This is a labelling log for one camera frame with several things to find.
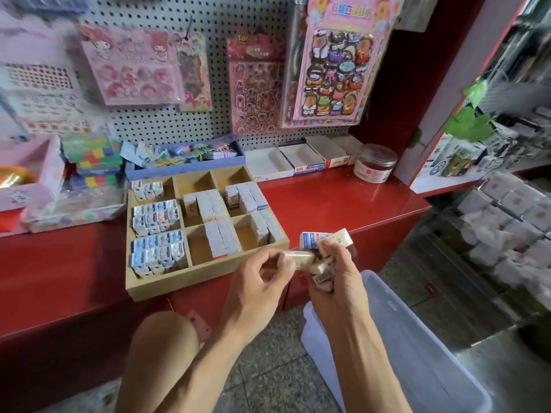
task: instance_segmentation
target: jar label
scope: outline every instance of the jar label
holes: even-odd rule
[[[392,168],[384,171],[374,170],[368,166],[365,166],[360,161],[356,161],[356,164],[354,165],[354,174],[356,174],[358,178],[361,178],[362,180],[373,184],[380,184],[385,182],[390,176],[391,172]]]

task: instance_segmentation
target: pink box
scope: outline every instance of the pink box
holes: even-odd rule
[[[0,211],[43,207],[57,199],[65,168],[57,135],[39,135],[30,142],[0,150],[0,162],[40,173],[36,183],[0,188]]]

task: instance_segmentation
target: forearm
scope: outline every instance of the forearm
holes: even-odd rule
[[[155,413],[212,412],[243,348],[228,328],[216,331]]]
[[[369,314],[327,332],[348,413],[411,413]]]

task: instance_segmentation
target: red counter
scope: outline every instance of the red counter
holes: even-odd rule
[[[298,248],[304,231],[351,233],[360,270],[380,270],[430,208],[395,178],[368,184],[351,167],[259,184]],[[141,303],[124,290],[123,220],[0,238],[0,399],[32,412],[120,374],[132,332],[149,313],[173,309],[206,338],[231,274]],[[307,300],[295,274],[279,309]]]

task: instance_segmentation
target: round plastic container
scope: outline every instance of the round plastic container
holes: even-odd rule
[[[373,143],[363,145],[354,165],[354,174],[368,183],[385,182],[392,172],[398,155],[387,147]]]

